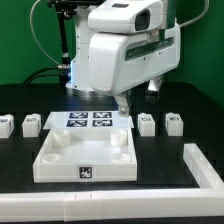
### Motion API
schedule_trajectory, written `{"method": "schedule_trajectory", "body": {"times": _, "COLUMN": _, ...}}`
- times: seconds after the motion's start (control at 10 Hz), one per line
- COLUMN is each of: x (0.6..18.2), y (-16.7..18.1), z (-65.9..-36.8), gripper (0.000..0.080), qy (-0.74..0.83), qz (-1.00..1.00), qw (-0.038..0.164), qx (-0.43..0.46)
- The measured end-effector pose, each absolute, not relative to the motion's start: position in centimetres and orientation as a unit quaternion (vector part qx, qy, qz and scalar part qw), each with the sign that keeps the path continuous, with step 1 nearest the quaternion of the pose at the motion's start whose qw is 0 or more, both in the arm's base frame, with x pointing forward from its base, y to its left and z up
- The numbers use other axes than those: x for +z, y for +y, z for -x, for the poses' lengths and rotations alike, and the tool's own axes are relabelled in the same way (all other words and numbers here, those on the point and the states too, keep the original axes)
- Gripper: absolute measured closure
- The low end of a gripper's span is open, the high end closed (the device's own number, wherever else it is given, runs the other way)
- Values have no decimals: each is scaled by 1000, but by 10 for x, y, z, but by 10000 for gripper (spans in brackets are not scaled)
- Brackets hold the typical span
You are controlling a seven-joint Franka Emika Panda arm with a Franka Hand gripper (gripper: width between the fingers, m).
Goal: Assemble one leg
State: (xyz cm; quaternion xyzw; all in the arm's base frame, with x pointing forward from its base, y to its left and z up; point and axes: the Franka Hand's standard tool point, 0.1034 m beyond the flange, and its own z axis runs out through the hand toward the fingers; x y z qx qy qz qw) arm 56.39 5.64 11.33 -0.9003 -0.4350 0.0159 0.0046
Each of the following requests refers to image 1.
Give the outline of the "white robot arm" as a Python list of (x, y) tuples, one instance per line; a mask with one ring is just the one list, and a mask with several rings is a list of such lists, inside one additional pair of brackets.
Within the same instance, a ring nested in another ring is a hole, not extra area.
[(146, 83), (146, 99), (159, 98), (162, 76), (180, 60), (177, 0), (104, 0), (84, 3), (76, 16), (76, 55), (70, 92), (112, 96), (119, 114), (130, 113), (132, 88)]

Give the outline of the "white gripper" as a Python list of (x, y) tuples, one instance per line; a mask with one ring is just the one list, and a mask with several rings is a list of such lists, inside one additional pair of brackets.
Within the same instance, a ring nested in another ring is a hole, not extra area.
[(160, 75), (176, 68), (179, 60), (178, 24), (165, 31), (162, 41), (153, 41), (147, 32), (134, 35), (95, 33), (89, 47), (90, 85), (98, 93), (116, 95), (119, 115), (128, 117), (129, 93), (124, 91), (151, 79), (145, 98), (147, 102), (157, 102), (163, 84)]

